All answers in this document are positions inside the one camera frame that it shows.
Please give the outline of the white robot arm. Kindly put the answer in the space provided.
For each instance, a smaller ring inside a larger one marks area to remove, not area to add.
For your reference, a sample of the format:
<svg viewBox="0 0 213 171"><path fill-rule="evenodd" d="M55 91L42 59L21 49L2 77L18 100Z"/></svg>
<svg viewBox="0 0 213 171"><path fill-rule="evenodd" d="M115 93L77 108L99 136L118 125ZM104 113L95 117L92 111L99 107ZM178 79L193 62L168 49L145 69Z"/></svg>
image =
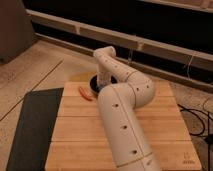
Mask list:
<svg viewBox="0 0 213 171"><path fill-rule="evenodd" d="M117 61L112 46L95 50L93 56L98 62L98 108L117 170L162 171L134 112L154 98L153 81Z"/></svg>

